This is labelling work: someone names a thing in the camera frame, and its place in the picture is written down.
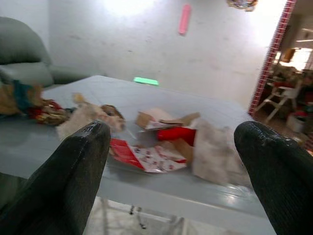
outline table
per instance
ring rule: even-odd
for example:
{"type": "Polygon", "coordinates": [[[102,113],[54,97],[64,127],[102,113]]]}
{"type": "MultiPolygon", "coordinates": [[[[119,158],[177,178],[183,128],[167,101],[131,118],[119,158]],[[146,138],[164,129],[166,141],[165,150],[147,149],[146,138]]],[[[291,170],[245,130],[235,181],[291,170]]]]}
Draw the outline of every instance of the table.
{"type": "MultiPolygon", "coordinates": [[[[216,127],[235,129],[250,120],[237,103],[184,94],[109,77],[93,76],[44,92],[63,107],[74,107],[72,93],[81,92],[91,103],[111,104],[127,120],[127,141],[147,140],[134,124],[137,111],[160,107],[176,117],[192,112],[216,127]]],[[[60,144],[55,128],[23,117],[0,121],[0,172],[28,178],[60,144]]],[[[149,174],[109,157],[98,196],[141,206],[214,226],[253,235],[275,234],[254,192],[211,184],[185,168],[149,174]]]]}

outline white plastic bag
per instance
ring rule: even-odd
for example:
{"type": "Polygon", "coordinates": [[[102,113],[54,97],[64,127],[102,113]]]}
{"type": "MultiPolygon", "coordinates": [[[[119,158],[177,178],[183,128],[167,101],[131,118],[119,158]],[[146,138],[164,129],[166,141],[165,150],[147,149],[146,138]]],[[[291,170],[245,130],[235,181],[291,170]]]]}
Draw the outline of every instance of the white plastic bag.
{"type": "Polygon", "coordinates": [[[250,187],[249,175],[244,167],[228,127],[217,129],[203,119],[194,121],[197,129],[192,172],[215,184],[250,187]]]}

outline red brick door frame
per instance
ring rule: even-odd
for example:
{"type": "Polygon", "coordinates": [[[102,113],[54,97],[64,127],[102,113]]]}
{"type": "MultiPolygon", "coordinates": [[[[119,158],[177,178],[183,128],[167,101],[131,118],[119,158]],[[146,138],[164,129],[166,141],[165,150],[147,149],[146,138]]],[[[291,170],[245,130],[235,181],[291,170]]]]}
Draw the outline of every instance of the red brick door frame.
{"type": "Polygon", "coordinates": [[[261,94],[263,92],[264,86],[266,84],[266,80],[268,77],[269,69],[275,59],[277,50],[280,46],[280,43],[282,41],[282,38],[284,36],[289,18],[291,16],[291,13],[293,11],[294,5],[297,2],[297,0],[287,0],[285,8],[283,10],[283,13],[279,19],[277,28],[274,33],[274,37],[272,39],[272,42],[270,44],[270,47],[268,49],[268,53],[265,58],[265,62],[263,63],[263,67],[259,76],[259,80],[256,86],[256,89],[254,91],[252,100],[250,102],[250,107],[248,109],[248,113],[253,116],[255,109],[260,101],[261,94]]]}

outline white wall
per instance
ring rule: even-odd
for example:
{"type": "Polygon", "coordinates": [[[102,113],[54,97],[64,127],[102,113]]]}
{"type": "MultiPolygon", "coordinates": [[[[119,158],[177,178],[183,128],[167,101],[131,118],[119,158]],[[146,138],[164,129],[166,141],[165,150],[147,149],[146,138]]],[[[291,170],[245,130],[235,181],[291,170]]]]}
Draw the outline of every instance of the white wall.
{"type": "Polygon", "coordinates": [[[49,50],[48,0],[0,0],[0,16],[26,23],[49,50]]]}
{"type": "Polygon", "coordinates": [[[297,34],[299,32],[299,28],[301,25],[301,15],[292,14],[288,26],[289,29],[285,33],[284,38],[281,42],[281,52],[282,55],[286,52],[286,50],[292,48],[294,46],[295,39],[297,37],[297,34]]]}
{"type": "MultiPolygon", "coordinates": [[[[308,38],[305,38],[306,32],[302,31],[303,28],[313,30],[313,16],[303,16],[301,18],[300,26],[299,26],[297,35],[295,37],[295,41],[313,40],[313,32],[309,34],[308,38]]],[[[312,42],[294,42],[294,47],[313,48],[313,41],[312,42]]]]}
{"type": "Polygon", "coordinates": [[[225,0],[49,3],[56,64],[99,69],[125,80],[157,79],[161,87],[235,100],[247,108],[286,0],[259,1],[254,12],[228,7],[225,0]],[[112,5],[116,2],[120,8],[112,5]],[[178,25],[185,3],[192,16],[182,37],[178,25]]]}

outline gray armchair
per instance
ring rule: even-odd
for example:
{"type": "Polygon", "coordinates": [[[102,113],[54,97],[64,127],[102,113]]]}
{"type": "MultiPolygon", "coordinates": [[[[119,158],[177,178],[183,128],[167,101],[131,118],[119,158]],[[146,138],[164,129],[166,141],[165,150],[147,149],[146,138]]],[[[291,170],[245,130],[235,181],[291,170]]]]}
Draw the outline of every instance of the gray armchair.
{"type": "Polygon", "coordinates": [[[51,59],[40,37],[26,24],[0,17],[0,84],[13,79],[27,85],[66,84],[96,72],[59,67],[51,59]]]}

